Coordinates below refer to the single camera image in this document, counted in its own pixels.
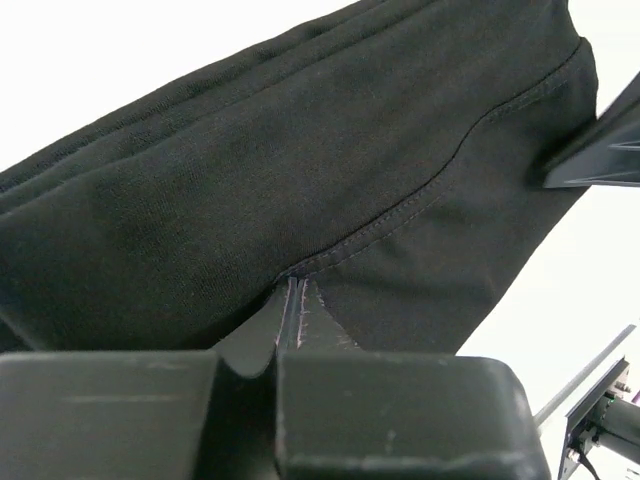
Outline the black skirt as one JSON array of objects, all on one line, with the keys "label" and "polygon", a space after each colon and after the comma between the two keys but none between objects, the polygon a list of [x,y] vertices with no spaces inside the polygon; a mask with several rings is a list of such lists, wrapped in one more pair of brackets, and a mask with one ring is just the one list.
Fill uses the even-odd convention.
[{"label": "black skirt", "polygon": [[564,1],[359,1],[1,175],[1,347],[204,348],[303,282],[371,350],[455,352],[580,198]]}]

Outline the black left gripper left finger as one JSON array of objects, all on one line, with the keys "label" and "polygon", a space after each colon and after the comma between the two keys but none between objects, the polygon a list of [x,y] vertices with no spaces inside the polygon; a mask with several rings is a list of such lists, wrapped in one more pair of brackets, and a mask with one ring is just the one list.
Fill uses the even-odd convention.
[{"label": "black left gripper left finger", "polygon": [[274,479],[280,285],[210,350],[1,357],[5,479]]}]

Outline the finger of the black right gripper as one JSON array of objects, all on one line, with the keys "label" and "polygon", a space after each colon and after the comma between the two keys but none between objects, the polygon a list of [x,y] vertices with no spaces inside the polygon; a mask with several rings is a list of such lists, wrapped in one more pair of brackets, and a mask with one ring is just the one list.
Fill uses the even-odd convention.
[{"label": "finger of the black right gripper", "polygon": [[540,170],[544,189],[639,185],[639,78]]}]

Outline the aluminium table edge rail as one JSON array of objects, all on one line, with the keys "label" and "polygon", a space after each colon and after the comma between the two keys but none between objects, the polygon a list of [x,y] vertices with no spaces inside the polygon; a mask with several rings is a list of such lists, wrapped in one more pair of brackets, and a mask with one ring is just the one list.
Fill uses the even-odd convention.
[{"label": "aluminium table edge rail", "polygon": [[614,366],[624,358],[636,337],[637,326],[629,324],[592,360],[590,360],[534,416],[540,436],[557,421],[569,415],[574,406],[588,394]]}]

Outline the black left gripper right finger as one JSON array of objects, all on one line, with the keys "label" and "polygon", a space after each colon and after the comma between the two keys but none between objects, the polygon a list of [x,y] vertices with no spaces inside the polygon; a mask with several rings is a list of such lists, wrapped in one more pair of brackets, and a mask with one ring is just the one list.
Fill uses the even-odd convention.
[{"label": "black left gripper right finger", "polygon": [[503,362],[308,344],[323,305],[290,279],[277,344],[284,479],[546,479],[524,388]]}]

